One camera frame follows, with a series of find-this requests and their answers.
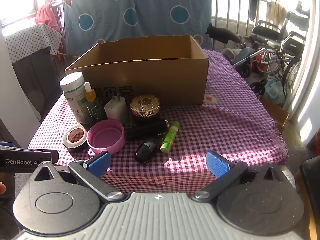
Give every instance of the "purple checkered tablecloth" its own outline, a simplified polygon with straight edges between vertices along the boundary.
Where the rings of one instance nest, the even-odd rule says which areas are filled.
[[[151,162],[142,165],[133,158],[141,141],[127,142],[119,153],[112,155],[111,167],[102,176],[104,180],[124,192],[191,194],[215,179],[205,164],[208,150],[249,165],[285,162],[288,150],[276,122],[222,54],[206,53],[210,58],[206,93],[216,102],[162,107],[163,118],[180,122],[170,154],[158,153]],[[65,132],[76,124],[62,95],[34,135],[29,149],[57,149],[58,165],[89,159],[88,149],[70,154],[62,144]]]

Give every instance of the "gray gripper base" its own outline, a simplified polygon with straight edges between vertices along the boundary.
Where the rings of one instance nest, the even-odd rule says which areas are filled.
[[[18,240],[44,240],[27,231]],[[47,240],[302,240],[291,231],[280,236],[254,236],[225,223],[210,204],[185,193],[132,193],[129,200],[108,204],[82,231]]]

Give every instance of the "white supplement bottle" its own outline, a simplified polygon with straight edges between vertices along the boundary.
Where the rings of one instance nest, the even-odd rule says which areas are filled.
[[[84,78],[81,72],[74,72],[60,81],[63,94],[79,123],[89,124],[92,117],[87,108],[84,88]]]

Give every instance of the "white wall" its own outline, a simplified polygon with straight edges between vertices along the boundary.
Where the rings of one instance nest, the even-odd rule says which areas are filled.
[[[22,148],[40,126],[13,70],[0,25],[0,119]]]

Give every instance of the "blue circle pattern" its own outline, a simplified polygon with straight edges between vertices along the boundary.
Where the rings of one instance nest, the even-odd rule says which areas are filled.
[[[133,8],[127,9],[127,11],[124,13],[123,18],[125,23],[131,26],[135,26],[138,22],[137,13]]]
[[[183,24],[189,20],[189,12],[186,8],[177,6],[171,10],[171,18],[175,22]]]
[[[83,14],[79,17],[79,25],[83,30],[89,30],[93,25],[93,19],[90,15]]]

